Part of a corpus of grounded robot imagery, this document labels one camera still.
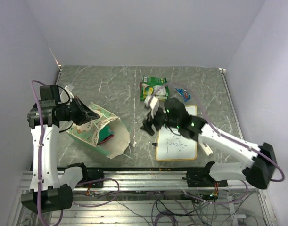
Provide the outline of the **green white paper bag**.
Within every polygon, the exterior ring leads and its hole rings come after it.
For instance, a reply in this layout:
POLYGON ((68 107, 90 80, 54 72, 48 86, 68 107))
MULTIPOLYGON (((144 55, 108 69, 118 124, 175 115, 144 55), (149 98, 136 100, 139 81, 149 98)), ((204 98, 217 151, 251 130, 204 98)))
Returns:
POLYGON ((76 142, 99 152, 109 159, 113 159, 129 148, 130 133, 121 118, 103 107, 90 103, 89 108, 99 114, 100 118, 92 120, 81 126, 75 124, 67 131, 68 135, 76 142), (97 145, 99 132, 108 125, 114 136, 104 144, 97 145))

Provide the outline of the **teal snack packet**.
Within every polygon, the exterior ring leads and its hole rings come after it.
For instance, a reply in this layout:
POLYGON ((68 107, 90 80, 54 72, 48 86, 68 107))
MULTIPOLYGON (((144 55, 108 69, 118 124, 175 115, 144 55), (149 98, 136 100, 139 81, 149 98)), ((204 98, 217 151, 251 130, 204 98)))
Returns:
POLYGON ((113 134, 114 135, 114 132, 112 131, 112 129, 106 125, 100 132, 99 132, 99 139, 98 139, 98 142, 99 141, 102 141, 103 139, 105 139, 106 137, 108 137, 109 135, 113 134))

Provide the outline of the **pink fruit candy bag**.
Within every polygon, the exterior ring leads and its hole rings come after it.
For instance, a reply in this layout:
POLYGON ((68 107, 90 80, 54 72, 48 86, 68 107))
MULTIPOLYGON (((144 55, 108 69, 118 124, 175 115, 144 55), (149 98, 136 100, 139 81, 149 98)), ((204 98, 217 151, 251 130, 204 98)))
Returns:
POLYGON ((110 140, 113 136, 114 136, 113 134, 109 135, 108 137, 106 137, 106 138, 103 139, 102 141, 99 141, 99 142, 97 143, 97 145, 104 144, 105 142, 107 142, 108 140, 110 140))

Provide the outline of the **blue M&M's packet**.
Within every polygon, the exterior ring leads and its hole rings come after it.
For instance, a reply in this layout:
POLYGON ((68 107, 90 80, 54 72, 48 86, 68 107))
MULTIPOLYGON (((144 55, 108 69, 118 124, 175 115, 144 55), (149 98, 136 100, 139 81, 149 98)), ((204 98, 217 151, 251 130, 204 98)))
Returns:
POLYGON ((187 89, 184 89, 184 88, 176 88, 175 89, 179 95, 182 96, 184 102, 187 102, 190 100, 191 98, 191 95, 188 93, 187 89))

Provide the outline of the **green yellow chips bag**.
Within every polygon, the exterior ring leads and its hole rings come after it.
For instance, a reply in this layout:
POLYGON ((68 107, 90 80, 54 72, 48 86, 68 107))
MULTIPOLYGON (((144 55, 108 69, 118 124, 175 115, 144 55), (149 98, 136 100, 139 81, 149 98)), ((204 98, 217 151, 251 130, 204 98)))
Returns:
POLYGON ((156 95, 167 96, 169 89, 165 84, 167 83, 166 77, 142 77, 141 91, 144 95, 151 95, 156 91, 156 95))

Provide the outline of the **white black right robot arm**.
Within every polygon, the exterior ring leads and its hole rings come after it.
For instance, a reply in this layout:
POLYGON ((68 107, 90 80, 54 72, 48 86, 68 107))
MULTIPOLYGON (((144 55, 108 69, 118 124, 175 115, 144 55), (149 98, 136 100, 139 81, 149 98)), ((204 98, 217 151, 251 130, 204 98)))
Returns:
POLYGON ((238 160, 234 163, 209 162, 200 178, 204 185, 212 186, 223 180, 245 180, 255 188, 267 189, 278 167, 271 144, 258 145, 232 136, 207 120, 189 114, 185 105, 176 98, 166 100, 160 107, 156 97, 147 96, 144 105, 149 113, 141 129, 151 136, 164 126, 174 128, 182 137, 215 146, 238 160))

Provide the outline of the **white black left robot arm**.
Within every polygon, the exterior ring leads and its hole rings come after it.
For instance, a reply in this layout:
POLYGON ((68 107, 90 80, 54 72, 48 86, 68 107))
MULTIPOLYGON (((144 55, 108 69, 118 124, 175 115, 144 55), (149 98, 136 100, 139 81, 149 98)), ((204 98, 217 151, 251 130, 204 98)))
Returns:
POLYGON ((27 115, 33 139, 33 176, 30 191, 21 196, 21 203, 35 214, 71 208, 73 189, 89 182, 82 162, 68 165, 58 176, 57 138, 60 122, 81 126, 100 116, 72 94, 71 85, 65 86, 62 93, 60 89, 59 85, 40 86, 40 100, 27 115))

